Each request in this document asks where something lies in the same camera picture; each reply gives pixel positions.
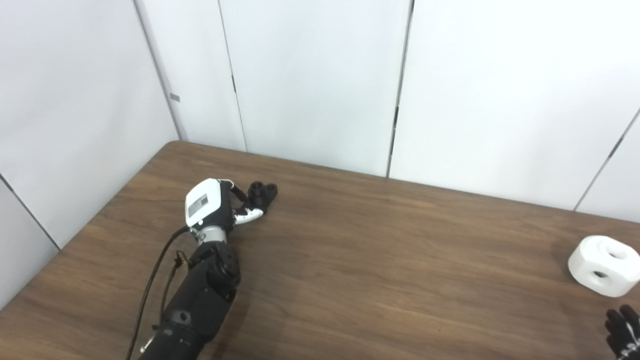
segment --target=white block with holes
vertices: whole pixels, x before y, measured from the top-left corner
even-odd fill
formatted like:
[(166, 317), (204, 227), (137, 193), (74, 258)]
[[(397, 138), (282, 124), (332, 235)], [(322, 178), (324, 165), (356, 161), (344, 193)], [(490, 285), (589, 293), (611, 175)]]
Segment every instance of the white block with holes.
[(568, 264), (577, 282), (608, 297), (626, 294), (640, 280), (638, 253), (608, 236), (584, 238)]

